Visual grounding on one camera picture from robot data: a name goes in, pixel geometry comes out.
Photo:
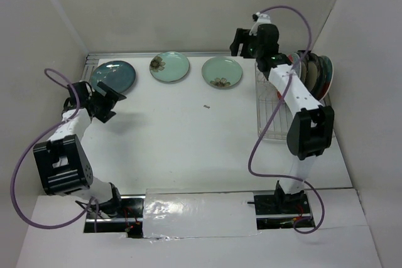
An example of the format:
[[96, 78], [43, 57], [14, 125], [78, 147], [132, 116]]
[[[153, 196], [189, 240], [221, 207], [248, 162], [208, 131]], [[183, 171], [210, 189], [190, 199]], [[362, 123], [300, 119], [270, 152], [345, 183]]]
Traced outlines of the small red teal floral plate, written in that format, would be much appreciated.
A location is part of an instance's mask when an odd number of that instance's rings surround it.
[[274, 68], [270, 75], [271, 83], [276, 89], [277, 99], [300, 96], [300, 86], [303, 83], [300, 80], [301, 61], [297, 53], [285, 55], [279, 53], [273, 57]]

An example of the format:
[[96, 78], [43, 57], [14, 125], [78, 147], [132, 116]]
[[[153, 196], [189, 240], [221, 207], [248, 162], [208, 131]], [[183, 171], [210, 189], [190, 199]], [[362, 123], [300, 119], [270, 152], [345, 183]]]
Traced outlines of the brown rim cream plate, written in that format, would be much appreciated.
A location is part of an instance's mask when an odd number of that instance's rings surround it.
[[314, 53], [308, 54], [308, 75], [307, 75], [307, 88], [313, 95], [317, 80], [321, 76], [321, 64], [318, 56]]
[[309, 73], [309, 55], [306, 54], [303, 59], [301, 59], [301, 81], [303, 84], [308, 87], [308, 73]]

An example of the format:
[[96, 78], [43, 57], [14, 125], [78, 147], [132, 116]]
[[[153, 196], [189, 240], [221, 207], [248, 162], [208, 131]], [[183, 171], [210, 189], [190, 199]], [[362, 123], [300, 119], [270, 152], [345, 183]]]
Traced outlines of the dark blue blossom plate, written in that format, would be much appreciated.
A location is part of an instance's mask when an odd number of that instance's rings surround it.
[[325, 75], [325, 82], [326, 81], [333, 81], [333, 74], [334, 74], [334, 67], [332, 64], [332, 61], [330, 60], [329, 57], [327, 56], [319, 56], [319, 58], [322, 61], [322, 68], [323, 68], [323, 74]]

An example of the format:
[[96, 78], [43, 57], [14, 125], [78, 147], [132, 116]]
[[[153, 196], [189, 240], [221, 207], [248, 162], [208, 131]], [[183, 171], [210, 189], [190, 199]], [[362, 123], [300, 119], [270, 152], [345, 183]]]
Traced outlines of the large red teal floral plate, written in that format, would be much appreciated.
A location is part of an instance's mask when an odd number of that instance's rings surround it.
[[322, 87], [322, 90], [320, 91], [320, 93], [318, 94], [318, 101], [321, 101], [325, 98], [325, 96], [328, 94], [330, 86], [331, 86], [332, 82], [331, 81], [326, 81], [324, 83], [324, 86]]

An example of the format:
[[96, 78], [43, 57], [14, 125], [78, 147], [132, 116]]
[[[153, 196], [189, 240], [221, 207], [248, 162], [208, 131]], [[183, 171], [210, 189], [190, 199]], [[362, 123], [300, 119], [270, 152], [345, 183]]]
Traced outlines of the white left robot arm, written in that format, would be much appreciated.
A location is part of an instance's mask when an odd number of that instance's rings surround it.
[[73, 83], [63, 104], [62, 125], [45, 142], [33, 147], [44, 192], [73, 195], [83, 200], [94, 197], [99, 210], [110, 218], [119, 216], [124, 202], [117, 187], [94, 176], [81, 140], [93, 119], [106, 123], [115, 116], [114, 106], [126, 96], [103, 82], [96, 91], [88, 82]]

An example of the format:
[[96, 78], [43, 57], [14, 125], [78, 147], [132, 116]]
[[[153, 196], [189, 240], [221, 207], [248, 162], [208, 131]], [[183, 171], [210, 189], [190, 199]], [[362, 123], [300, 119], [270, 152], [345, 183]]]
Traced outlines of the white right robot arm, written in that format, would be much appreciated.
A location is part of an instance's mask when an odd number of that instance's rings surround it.
[[331, 145], [335, 113], [308, 91], [296, 73], [298, 61], [279, 52], [278, 40], [278, 28], [263, 23], [254, 29], [238, 28], [229, 49], [234, 56], [255, 59], [257, 69], [292, 114], [286, 144], [294, 156], [293, 163], [288, 174], [279, 178], [274, 198], [275, 208], [287, 213], [302, 197], [317, 158]]

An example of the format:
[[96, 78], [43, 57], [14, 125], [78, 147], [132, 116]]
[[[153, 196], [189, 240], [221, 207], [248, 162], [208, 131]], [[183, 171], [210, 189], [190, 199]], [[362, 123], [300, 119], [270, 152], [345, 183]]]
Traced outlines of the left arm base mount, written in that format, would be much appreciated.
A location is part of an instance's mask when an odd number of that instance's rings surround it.
[[84, 233], [120, 233], [128, 238], [143, 238], [143, 208], [145, 195], [122, 195], [121, 208], [110, 217], [99, 210], [87, 212]]

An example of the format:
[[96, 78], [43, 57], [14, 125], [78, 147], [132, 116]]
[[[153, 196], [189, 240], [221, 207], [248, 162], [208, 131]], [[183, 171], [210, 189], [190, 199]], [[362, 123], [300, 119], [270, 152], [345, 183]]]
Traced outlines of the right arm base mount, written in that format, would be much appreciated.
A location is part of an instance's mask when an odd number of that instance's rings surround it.
[[313, 228], [315, 221], [306, 194], [300, 201], [279, 205], [274, 194], [254, 195], [254, 199], [247, 202], [255, 209], [258, 230], [293, 228], [296, 221], [297, 228]]

